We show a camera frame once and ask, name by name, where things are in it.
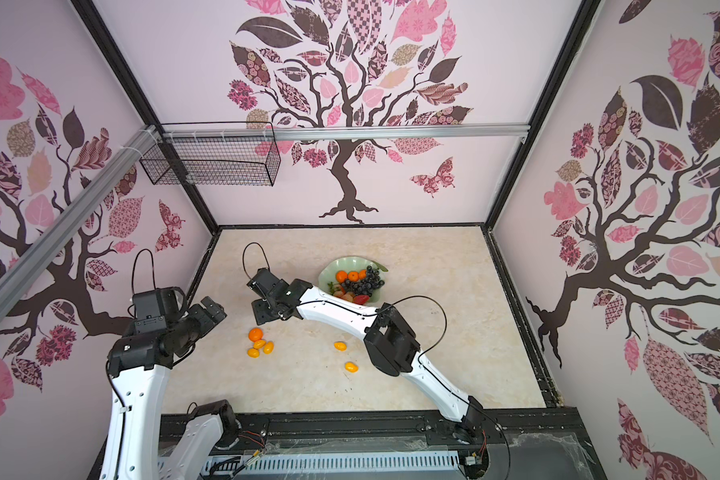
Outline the green scalloped fruit bowl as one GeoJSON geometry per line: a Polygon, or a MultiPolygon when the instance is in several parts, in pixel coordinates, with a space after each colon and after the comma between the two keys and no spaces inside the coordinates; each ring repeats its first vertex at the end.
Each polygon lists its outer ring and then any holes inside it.
{"type": "Polygon", "coordinates": [[[329,295],[373,303],[381,298],[388,269],[379,262],[358,256],[330,262],[318,276],[318,287],[329,295]]]}

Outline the dark grape bunch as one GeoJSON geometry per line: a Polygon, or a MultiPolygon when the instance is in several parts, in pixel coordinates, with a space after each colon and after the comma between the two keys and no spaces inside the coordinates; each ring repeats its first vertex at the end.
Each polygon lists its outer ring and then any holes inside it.
{"type": "Polygon", "coordinates": [[[382,274],[386,273],[380,264],[371,262],[366,266],[352,267],[350,270],[345,271],[347,274],[351,271],[356,271],[360,275],[360,279],[357,282],[351,282],[348,279],[339,283],[339,286],[345,292],[352,292],[354,295],[368,295],[372,296],[377,290],[381,289],[385,285],[385,280],[382,278],[382,274]]]}

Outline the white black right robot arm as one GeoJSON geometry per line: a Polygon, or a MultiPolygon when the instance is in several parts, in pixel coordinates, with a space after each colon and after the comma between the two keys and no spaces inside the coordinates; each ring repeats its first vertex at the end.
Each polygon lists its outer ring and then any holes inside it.
{"type": "Polygon", "coordinates": [[[391,377],[405,378],[423,392],[443,419],[453,424],[457,439],[467,442],[483,433],[482,404],[434,366],[395,305],[355,304],[304,280],[288,283],[267,268],[259,269],[248,280],[247,287],[258,295],[252,302],[257,324],[296,317],[348,333],[363,341],[370,362],[377,370],[391,377]]]}

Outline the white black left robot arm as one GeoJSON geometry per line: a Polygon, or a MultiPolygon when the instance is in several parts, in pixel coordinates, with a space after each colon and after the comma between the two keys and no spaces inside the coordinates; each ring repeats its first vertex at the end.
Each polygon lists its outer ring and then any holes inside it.
{"type": "Polygon", "coordinates": [[[162,405],[174,367],[226,317],[209,297],[188,305],[178,287],[132,297],[133,319],[105,364],[112,392],[102,479],[197,479],[211,451],[233,446],[240,424],[228,401],[195,406],[164,463],[158,461],[162,405]]]}

